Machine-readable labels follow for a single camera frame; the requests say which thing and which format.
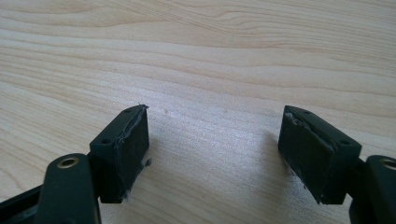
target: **wooden table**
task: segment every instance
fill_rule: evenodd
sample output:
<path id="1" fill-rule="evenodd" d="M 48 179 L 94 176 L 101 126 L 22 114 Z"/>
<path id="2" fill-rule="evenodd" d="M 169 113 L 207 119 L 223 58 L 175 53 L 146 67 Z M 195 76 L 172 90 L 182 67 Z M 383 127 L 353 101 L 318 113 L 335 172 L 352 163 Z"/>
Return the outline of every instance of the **wooden table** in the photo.
<path id="1" fill-rule="evenodd" d="M 348 223 L 277 151 L 284 105 L 396 157 L 393 1 L 0 2 L 0 201 L 122 109 L 152 165 L 103 223 Z"/>

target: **mounting hole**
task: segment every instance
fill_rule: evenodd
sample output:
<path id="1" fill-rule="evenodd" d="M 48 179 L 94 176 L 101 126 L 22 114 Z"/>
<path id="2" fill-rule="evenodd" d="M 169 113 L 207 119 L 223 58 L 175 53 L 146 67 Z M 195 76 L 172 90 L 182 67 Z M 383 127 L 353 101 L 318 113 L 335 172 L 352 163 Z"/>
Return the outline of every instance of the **mounting hole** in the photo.
<path id="1" fill-rule="evenodd" d="M 346 141 L 346 140 L 341 140 L 340 143 L 343 144 L 343 145 L 346 145 L 346 146 L 349 145 L 349 142 Z"/>
<path id="2" fill-rule="evenodd" d="M 396 161 L 391 161 L 388 159 L 384 159 L 381 161 L 382 164 L 390 170 L 396 170 Z"/>
<path id="3" fill-rule="evenodd" d="M 102 140 L 102 144 L 109 144 L 109 143 L 111 143 L 111 140 L 110 139 L 104 139 L 104 140 Z"/>
<path id="4" fill-rule="evenodd" d="M 77 157 L 66 158 L 58 163 L 58 168 L 67 169 L 78 163 Z"/>

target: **black component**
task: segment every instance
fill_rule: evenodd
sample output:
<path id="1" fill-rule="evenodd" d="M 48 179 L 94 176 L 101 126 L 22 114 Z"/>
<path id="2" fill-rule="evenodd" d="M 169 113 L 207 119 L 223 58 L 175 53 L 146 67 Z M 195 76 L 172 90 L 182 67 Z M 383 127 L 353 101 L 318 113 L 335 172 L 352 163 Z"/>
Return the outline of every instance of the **black component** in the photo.
<path id="1" fill-rule="evenodd" d="M 0 203 L 0 223 L 33 223 L 41 186 Z"/>
<path id="2" fill-rule="evenodd" d="M 87 156 L 70 154 L 50 163 L 38 204 L 35 224 L 101 223 Z"/>
<path id="3" fill-rule="evenodd" d="M 315 114 L 285 106 L 278 149 L 318 203 L 353 202 L 351 223 L 396 223 L 396 160 L 359 159 L 361 145 Z"/>
<path id="4" fill-rule="evenodd" d="M 396 223 L 396 160 L 369 157 L 364 177 L 377 223 Z"/>
<path id="5" fill-rule="evenodd" d="M 90 143 L 96 195 L 102 203 L 121 203 L 142 171 L 149 148 L 147 107 L 125 109 Z"/>
<path id="6" fill-rule="evenodd" d="M 97 197 L 121 203 L 144 167 L 147 108 L 123 110 L 91 142 L 88 157 L 71 154 L 53 161 L 43 186 L 0 203 L 0 223 L 100 223 Z"/>
<path id="7" fill-rule="evenodd" d="M 315 114 L 286 105 L 278 148 L 318 203 L 340 204 L 361 145 Z"/>

